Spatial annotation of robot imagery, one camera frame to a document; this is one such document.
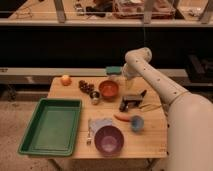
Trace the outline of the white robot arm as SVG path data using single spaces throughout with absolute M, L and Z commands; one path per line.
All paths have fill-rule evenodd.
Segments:
M 213 103 L 156 70 L 151 59 L 147 47 L 128 51 L 123 75 L 142 76 L 169 105 L 166 171 L 213 171 Z

